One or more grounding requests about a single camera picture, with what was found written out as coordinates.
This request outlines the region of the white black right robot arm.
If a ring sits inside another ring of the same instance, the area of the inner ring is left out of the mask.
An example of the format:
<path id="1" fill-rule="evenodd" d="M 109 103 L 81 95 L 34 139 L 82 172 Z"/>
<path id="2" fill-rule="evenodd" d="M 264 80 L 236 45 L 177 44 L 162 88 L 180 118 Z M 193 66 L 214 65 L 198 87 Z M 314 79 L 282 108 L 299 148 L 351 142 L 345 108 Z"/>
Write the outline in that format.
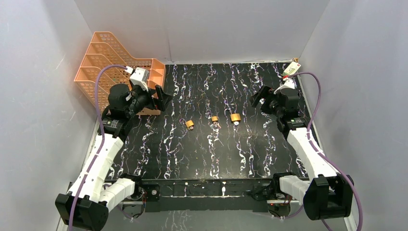
<path id="1" fill-rule="evenodd" d="M 306 182 L 293 173 L 276 173 L 271 182 L 271 194 L 277 199 L 289 195 L 298 200 L 310 220 L 347 217 L 353 197 L 350 178 L 342 177 L 321 157 L 322 150 L 307 130 L 307 121 L 299 114 L 299 98 L 296 89 L 274 91 L 268 86 L 262 86 L 250 98 L 252 107 L 263 101 L 261 111 L 277 118 L 278 130 L 296 151 L 309 176 Z"/>

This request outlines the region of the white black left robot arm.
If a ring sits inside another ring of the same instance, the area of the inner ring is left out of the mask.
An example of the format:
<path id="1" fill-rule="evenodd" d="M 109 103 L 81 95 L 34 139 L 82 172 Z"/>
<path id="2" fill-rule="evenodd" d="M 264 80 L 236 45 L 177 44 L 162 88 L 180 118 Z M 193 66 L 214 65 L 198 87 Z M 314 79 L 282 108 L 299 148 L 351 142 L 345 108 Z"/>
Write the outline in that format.
<path id="1" fill-rule="evenodd" d="M 133 125 L 133 118 L 145 108 L 165 111 L 173 96 L 157 85 L 153 90 L 116 84 L 110 88 L 108 106 L 99 116 L 100 128 L 85 166 L 65 194 L 58 194 L 55 205 L 69 230 L 74 227 L 100 231 L 109 213 L 123 200 L 139 200 L 145 190 L 140 176 L 124 173 L 104 187 L 114 158 L 122 149 Z"/>

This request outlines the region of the large brass padlock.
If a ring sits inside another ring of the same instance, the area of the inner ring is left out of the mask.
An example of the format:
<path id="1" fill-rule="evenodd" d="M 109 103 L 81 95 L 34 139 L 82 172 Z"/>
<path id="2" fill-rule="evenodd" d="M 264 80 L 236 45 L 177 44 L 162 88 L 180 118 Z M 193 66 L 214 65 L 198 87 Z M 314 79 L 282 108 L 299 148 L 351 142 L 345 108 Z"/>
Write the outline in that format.
<path id="1" fill-rule="evenodd" d="M 235 113 L 234 111 L 230 109 L 225 109 L 224 114 L 225 116 L 229 116 L 229 119 L 234 126 L 238 126 L 240 124 L 241 116 L 239 113 Z"/>

